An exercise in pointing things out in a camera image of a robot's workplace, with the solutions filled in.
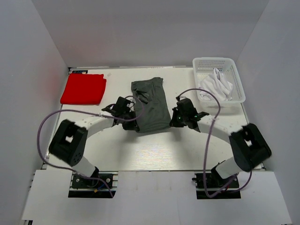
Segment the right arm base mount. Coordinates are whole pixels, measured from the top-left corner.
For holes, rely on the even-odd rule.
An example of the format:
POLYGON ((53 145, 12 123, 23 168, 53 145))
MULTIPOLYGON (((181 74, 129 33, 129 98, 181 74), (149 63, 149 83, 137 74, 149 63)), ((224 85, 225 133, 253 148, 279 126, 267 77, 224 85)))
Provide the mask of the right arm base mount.
MULTIPOLYGON (((208 194, 212 195, 214 192, 219 190, 223 185, 225 185, 229 179, 225 181, 218 181, 214 178, 211 173, 206 173, 206 184, 208 194)), ((213 200, 213 199, 240 199, 240 188, 238 178, 235 178, 229 185, 222 189, 222 191, 216 195, 214 198, 209 198, 204 191, 203 184, 203 173, 195 173, 192 182, 195 184, 196 188, 196 198, 197 200, 213 200)))

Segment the grey t shirt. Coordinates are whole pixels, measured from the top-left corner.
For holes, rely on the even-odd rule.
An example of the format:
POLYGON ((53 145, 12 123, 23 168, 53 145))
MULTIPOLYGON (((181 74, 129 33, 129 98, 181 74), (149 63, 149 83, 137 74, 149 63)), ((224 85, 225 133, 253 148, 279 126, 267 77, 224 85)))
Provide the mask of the grey t shirt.
POLYGON ((149 80, 131 83, 133 96, 139 99, 134 110, 139 118, 136 120, 139 133, 157 132, 168 129, 171 121, 163 78, 154 77, 149 80))

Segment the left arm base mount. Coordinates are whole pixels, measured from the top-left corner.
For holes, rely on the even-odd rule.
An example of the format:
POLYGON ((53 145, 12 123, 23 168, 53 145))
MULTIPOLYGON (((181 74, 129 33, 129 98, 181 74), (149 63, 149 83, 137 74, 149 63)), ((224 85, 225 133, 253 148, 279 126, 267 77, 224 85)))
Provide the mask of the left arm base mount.
POLYGON ((76 173, 72 174, 68 198, 110 199, 113 198, 118 185, 117 172, 100 172, 101 178, 109 187, 110 191, 102 181, 87 180, 76 173))

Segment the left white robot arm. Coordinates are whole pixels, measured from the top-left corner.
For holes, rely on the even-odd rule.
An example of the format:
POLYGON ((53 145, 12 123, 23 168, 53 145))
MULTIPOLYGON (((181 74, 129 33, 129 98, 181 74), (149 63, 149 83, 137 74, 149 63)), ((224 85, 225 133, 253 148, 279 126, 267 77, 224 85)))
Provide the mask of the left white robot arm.
POLYGON ((102 109, 99 114, 88 113, 89 117, 77 122, 63 120, 49 146, 50 154, 70 166, 72 172, 83 176, 88 187, 99 182, 99 170, 85 158, 85 145, 91 136, 108 128, 121 124, 124 129, 137 130, 134 102, 119 97, 115 104, 102 109))

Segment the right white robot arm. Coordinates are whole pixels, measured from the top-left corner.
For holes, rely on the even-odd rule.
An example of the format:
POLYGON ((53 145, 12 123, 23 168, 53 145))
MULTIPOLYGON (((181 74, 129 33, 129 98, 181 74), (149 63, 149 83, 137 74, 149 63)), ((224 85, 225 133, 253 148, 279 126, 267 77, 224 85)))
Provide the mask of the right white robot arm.
POLYGON ((253 123, 233 125, 215 118, 207 112, 197 112, 189 98, 177 98, 170 126, 187 126, 199 133, 210 134, 230 144, 233 156, 211 169, 212 183, 224 186, 229 179, 244 171, 250 172, 272 153, 258 127, 253 123))

